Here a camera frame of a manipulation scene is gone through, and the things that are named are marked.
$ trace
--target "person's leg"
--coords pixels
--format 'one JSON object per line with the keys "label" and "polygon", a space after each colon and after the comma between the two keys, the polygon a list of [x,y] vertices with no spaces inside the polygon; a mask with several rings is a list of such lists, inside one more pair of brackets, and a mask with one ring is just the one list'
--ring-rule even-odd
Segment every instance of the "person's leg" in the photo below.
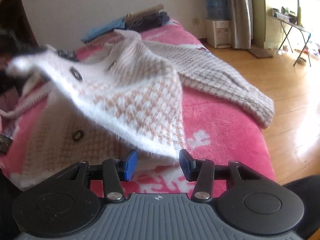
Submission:
{"label": "person's leg", "polygon": [[320,175],[298,179],[284,187],[297,194],[304,204],[304,215],[295,232],[308,239],[320,227]]}
{"label": "person's leg", "polygon": [[12,203],[21,191],[0,170],[0,239],[11,240],[20,233],[12,215]]}

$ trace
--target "curtain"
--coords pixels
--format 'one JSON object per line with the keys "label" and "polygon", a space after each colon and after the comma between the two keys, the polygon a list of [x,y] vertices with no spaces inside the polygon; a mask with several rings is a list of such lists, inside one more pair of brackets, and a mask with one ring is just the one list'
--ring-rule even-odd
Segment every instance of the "curtain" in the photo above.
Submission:
{"label": "curtain", "polygon": [[250,49],[251,26],[248,0],[229,0],[231,11],[231,45],[235,49]]}

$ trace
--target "brown mat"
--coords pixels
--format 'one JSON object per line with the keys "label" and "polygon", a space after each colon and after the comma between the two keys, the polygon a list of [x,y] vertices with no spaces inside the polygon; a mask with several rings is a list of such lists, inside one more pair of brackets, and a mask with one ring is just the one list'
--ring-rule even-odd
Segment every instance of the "brown mat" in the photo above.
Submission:
{"label": "brown mat", "polygon": [[248,51],[255,55],[257,58],[264,58],[264,57],[273,57],[273,55],[267,51],[266,49],[261,49],[261,48],[251,48],[248,49]]}

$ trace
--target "pink bedspread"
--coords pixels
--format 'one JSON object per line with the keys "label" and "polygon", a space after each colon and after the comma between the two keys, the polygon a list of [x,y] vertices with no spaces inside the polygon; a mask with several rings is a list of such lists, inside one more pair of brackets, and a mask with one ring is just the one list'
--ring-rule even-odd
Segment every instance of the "pink bedspread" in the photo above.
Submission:
{"label": "pink bedspread", "polygon": [[[144,32],[141,36],[144,40],[205,49],[197,38],[172,20],[166,26]],[[101,48],[101,45],[82,47],[77,51],[78,58],[83,60]],[[262,132],[256,122],[238,106],[189,88],[183,89],[182,104],[187,149],[194,158],[211,159],[220,165],[238,160],[274,180]],[[44,100],[19,119],[13,144],[7,155],[0,158],[4,174],[19,187],[23,187],[19,184],[19,174],[28,138],[45,105]],[[159,166],[148,172],[136,172],[130,182],[123,183],[123,187],[126,193],[190,194],[193,184],[185,181],[180,168]],[[101,196],[101,182],[93,182],[91,190]],[[225,184],[222,181],[215,182],[214,190],[215,196],[220,195],[225,190]]]}

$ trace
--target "beige knitted cardigan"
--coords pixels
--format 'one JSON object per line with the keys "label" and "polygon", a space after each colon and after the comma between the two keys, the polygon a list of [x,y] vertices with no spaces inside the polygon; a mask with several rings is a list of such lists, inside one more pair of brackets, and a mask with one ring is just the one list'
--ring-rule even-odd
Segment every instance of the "beige knitted cardigan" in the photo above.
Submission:
{"label": "beige knitted cardigan", "polygon": [[[49,92],[28,143],[21,187],[75,161],[98,164],[132,147],[140,149],[140,158],[176,163],[184,147],[181,82],[239,105],[263,128],[270,125],[272,100],[227,63],[206,51],[142,42],[133,31],[117,33],[123,39],[106,44],[87,63],[49,50],[11,61],[11,74],[37,69],[52,79],[36,96]],[[0,114],[15,118],[35,101],[29,98],[20,109]],[[77,130],[83,136],[75,142]]]}

